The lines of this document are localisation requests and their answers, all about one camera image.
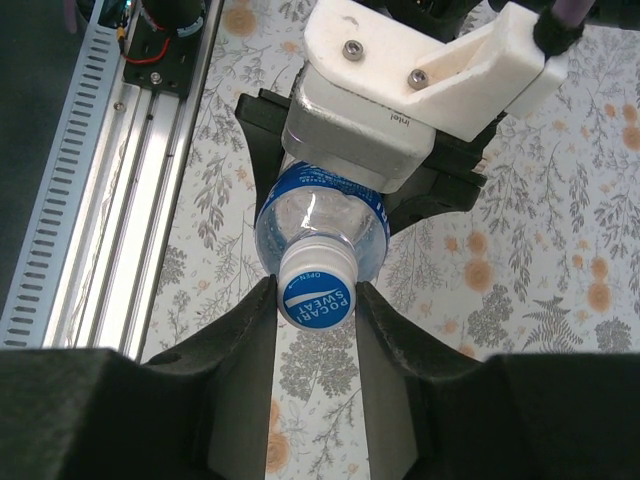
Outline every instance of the gray leaf print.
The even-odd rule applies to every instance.
[[[608,171],[616,172],[619,182],[638,183],[640,159],[632,158],[628,151],[619,149],[616,152],[613,148],[609,149],[604,165]]]
[[[309,410],[308,415],[311,416],[315,412],[315,408]],[[280,432],[289,438],[289,446],[291,447],[291,457],[296,461],[300,461],[301,455],[304,455],[306,450],[304,447],[307,445],[307,422],[303,418],[300,418],[300,408],[293,400],[289,400],[289,415],[281,412],[279,416],[280,421],[276,421],[279,425]]]
[[[594,152],[592,163],[594,167],[604,165],[604,146],[609,139],[606,123],[607,118],[599,108],[602,101],[611,100],[615,96],[624,95],[625,89],[619,79],[624,78],[624,65],[635,61],[638,47],[637,35],[620,32],[613,29],[599,29],[599,39],[585,38],[577,48],[570,53],[570,78],[575,84],[579,80],[587,80],[590,86],[584,86],[590,97],[587,120],[591,123],[589,132],[593,134],[591,150]]]
[[[278,12],[294,23],[306,23],[314,4],[315,2],[311,0],[289,0],[280,5]]]
[[[570,112],[573,111],[573,98],[566,94],[565,87],[562,86],[556,92],[556,98],[567,107]]]
[[[584,227],[584,209],[589,206],[590,199],[587,193],[589,177],[587,170],[579,162],[576,162],[576,174],[571,179],[569,195],[571,195],[571,225],[573,233],[578,233]]]
[[[549,157],[549,163],[537,175],[536,182],[544,185],[544,193],[538,199],[538,205],[543,206],[547,211],[546,227],[547,232],[551,234],[553,246],[558,250],[564,249],[566,240],[560,230],[563,221],[563,215],[560,206],[564,199],[558,194],[556,182],[565,183],[560,171],[558,170],[558,162],[556,160],[556,150],[560,142],[556,144]]]
[[[264,276],[260,262],[247,254],[247,243],[253,243],[253,226],[245,215],[242,214],[238,235],[227,236],[216,245],[214,273],[220,288],[196,312],[196,325],[200,328],[228,312]]]
[[[562,293],[565,293],[569,289],[569,279],[571,277],[571,273],[569,272],[569,258],[566,252],[560,257],[556,266],[559,272],[558,289]]]
[[[611,200],[603,200],[594,214],[601,227],[605,247],[609,248],[611,258],[624,258],[629,253],[631,240],[640,240],[640,208],[629,197],[631,186],[626,193],[614,195]]]
[[[156,295],[162,295],[163,289],[167,285],[180,283],[180,279],[184,278],[184,269],[186,268],[184,261],[186,259],[187,254],[182,250],[172,245],[167,245]]]
[[[533,246],[525,236],[524,223],[520,223],[513,232],[511,245],[513,245],[513,252],[509,257],[509,266],[518,274],[513,282],[513,290],[518,294],[518,299],[524,302],[527,298],[527,287],[531,283],[529,266],[533,260]]]
[[[191,151],[187,156],[187,168],[193,167],[196,163],[200,163],[202,161],[202,153],[200,153],[200,149],[193,145],[191,147]]]
[[[571,310],[560,307],[562,300],[556,296],[549,301],[534,300],[542,307],[542,311],[524,316],[539,323],[529,334],[523,350],[530,345],[540,344],[542,352],[573,352],[576,345],[582,345],[582,338],[571,330],[566,318]]]
[[[629,279],[629,289],[636,295],[633,303],[633,310],[636,315],[640,315],[640,250],[636,249],[631,256],[631,278]]]
[[[319,433],[313,439],[313,443],[322,445],[320,455],[313,460],[311,468],[309,469],[309,475],[313,476],[315,480],[324,480],[325,477],[322,470],[326,467],[333,466],[335,459],[331,450],[336,450],[344,446],[344,442],[340,438],[342,424],[344,423],[354,428],[353,409],[355,407],[356,396],[360,393],[360,390],[361,389],[356,390],[346,402],[330,408],[327,413],[323,415],[322,418],[329,424],[329,428]]]
[[[631,349],[631,327],[613,317],[596,327],[598,348],[606,353],[628,352]]]
[[[399,234],[394,248],[394,259],[386,265],[387,288],[391,291],[391,304],[407,313],[416,301],[419,290],[434,291],[443,285],[442,273],[429,256],[433,246],[433,222],[425,220]]]
[[[263,53],[264,52],[260,52],[257,56],[253,57],[249,64],[243,67],[243,73],[240,75],[240,79],[252,87],[262,87],[264,85],[266,72],[262,69]]]
[[[541,132],[542,127],[534,128],[509,116],[498,126],[496,141],[504,152],[509,152],[510,163],[496,165],[489,171],[490,178],[480,193],[482,203],[479,204],[483,221],[492,234],[505,234],[513,228],[510,216],[514,213],[531,219],[536,216],[529,182],[520,175],[516,165],[522,164],[523,157],[540,163],[545,160]]]
[[[217,232],[224,225],[222,207],[229,203],[233,183],[231,177],[223,172],[227,156],[218,153],[207,163],[202,173],[204,187],[196,195],[195,204],[201,214],[206,214],[198,225],[198,235],[204,240],[204,246],[213,250],[218,240]]]
[[[507,338],[503,343],[501,350],[505,353],[512,353],[516,348],[516,343],[511,338]]]
[[[460,27],[460,36],[466,35],[472,30],[475,30],[477,28],[477,25],[480,23],[479,20],[480,19],[478,18],[478,14],[476,14],[475,12],[471,12],[469,15],[467,15],[467,18],[465,18],[464,22],[462,23],[462,27]]]
[[[187,337],[189,333],[189,320],[183,317],[183,313],[186,311],[191,302],[191,297],[184,290],[178,290],[174,295],[171,305],[175,308],[167,310],[168,313],[168,325],[171,333],[171,339],[161,340],[160,345],[164,350],[170,348],[177,343],[180,343]]]
[[[638,108],[640,108],[640,60],[636,64],[636,78],[638,79],[638,83],[636,83],[636,94],[638,95]]]
[[[494,285],[493,291],[482,299],[482,309],[469,316],[467,333],[478,346],[495,348],[507,338],[507,331],[501,325],[513,313],[507,292],[507,287]]]
[[[328,332],[298,331],[290,350],[282,353],[280,386],[305,402],[309,401],[316,385],[321,386],[329,398],[346,394],[358,375],[358,368],[348,353],[354,337],[353,320]]]
[[[235,118],[233,107],[214,93],[201,113],[201,123],[196,127],[194,138],[212,140],[220,146],[229,146],[239,152],[243,146],[243,136]]]

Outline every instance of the blue bottle label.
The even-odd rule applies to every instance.
[[[384,210],[382,197],[378,192],[371,190],[370,188],[363,187],[362,185],[358,185],[357,183],[340,177],[334,173],[327,172],[320,167],[309,165],[304,162],[299,162],[289,167],[280,176],[276,184],[271,189],[260,213],[262,214],[262,212],[269,208],[269,205],[280,197],[280,195],[304,186],[333,188],[334,190],[342,192],[344,195],[353,196],[362,200],[371,207],[371,210],[375,212],[376,216],[380,220],[387,237],[387,245],[389,245],[389,239],[391,237],[389,219],[387,218],[387,213]]]
[[[351,313],[349,289],[335,275],[307,272],[284,289],[282,306],[296,323],[307,328],[329,328]]]

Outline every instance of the red wire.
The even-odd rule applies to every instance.
[[[124,59],[128,63],[131,63],[133,65],[148,65],[150,63],[159,62],[160,60],[162,60],[162,57],[164,57],[165,54],[167,53],[167,49],[169,48],[169,40],[170,39],[171,39],[171,37],[167,37],[167,39],[164,41],[164,45],[162,47],[162,51],[158,55],[156,55],[155,57],[142,58],[140,60],[136,60],[134,58],[127,57],[127,55],[124,52],[122,53],[122,56],[124,57]]]

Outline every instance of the table surface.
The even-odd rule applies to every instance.
[[[233,307],[263,276],[238,96],[287,94],[313,0],[227,2],[144,357]],[[494,14],[481,6],[475,28]],[[461,352],[640,349],[640,34],[587,28],[570,77],[487,148],[472,212],[392,239],[377,288]],[[353,324],[279,323],[267,478],[369,478]]]

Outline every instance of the metal rail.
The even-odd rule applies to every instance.
[[[101,4],[0,320],[3,348],[110,347],[138,359],[144,344],[222,0],[211,2],[182,101],[122,81],[114,32],[97,25]]]

